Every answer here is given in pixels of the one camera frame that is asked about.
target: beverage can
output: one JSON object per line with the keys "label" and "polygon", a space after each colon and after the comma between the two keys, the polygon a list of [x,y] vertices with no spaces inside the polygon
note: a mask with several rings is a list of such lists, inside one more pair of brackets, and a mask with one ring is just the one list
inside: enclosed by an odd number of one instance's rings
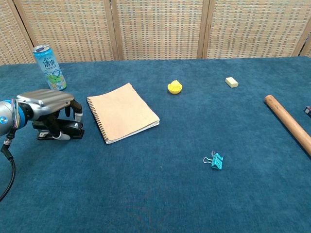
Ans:
{"label": "beverage can", "polygon": [[67,83],[52,48],[48,45],[39,45],[34,47],[32,52],[44,73],[50,89],[56,91],[64,90],[67,87]]}

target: wooden rod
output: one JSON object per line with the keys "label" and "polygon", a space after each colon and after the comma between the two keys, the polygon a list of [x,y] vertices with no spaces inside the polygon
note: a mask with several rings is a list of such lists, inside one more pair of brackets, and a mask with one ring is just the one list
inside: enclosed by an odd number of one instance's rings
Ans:
{"label": "wooden rod", "polygon": [[297,121],[295,121],[295,119],[272,95],[266,96],[264,101],[283,122],[283,124],[292,133],[300,145],[311,156],[311,137],[307,134],[307,132],[297,123]]}

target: brown notebook cover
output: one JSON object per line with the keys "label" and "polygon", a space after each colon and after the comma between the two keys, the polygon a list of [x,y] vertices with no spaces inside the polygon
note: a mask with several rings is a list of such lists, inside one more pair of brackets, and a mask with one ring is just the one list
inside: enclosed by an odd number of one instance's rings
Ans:
{"label": "brown notebook cover", "polygon": [[159,117],[130,83],[86,100],[107,144],[137,134],[160,122]]}

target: woven screen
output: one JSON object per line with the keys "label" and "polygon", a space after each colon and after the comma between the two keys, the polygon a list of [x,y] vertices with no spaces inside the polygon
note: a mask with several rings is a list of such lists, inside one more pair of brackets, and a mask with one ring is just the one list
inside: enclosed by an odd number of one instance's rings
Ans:
{"label": "woven screen", "polygon": [[112,0],[125,60],[196,58],[203,0]]}
{"label": "woven screen", "polygon": [[104,0],[16,3],[33,43],[50,45],[59,62],[113,60]]}
{"label": "woven screen", "polygon": [[215,0],[205,55],[291,56],[310,16],[310,0]]}
{"label": "woven screen", "polygon": [[26,31],[19,27],[15,18],[18,13],[9,1],[11,7],[7,0],[0,1],[0,65],[34,63],[31,42],[24,37]]}

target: binder clip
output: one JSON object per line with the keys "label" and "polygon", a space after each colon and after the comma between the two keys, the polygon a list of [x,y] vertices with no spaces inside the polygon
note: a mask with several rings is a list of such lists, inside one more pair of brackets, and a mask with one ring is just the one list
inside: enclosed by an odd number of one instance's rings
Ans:
{"label": "binder clip", "polygon": [[224,160],[224,158],[221,157],[219,153],[215,153],[214,151],[212,151],[212,159],[204,157],[203,163],[205,163],[205,164],[210,163],[210,164],[212,164],[211,165],[212,168],[215,168],[217,170],[221,170],[223,167],[223,160]]}

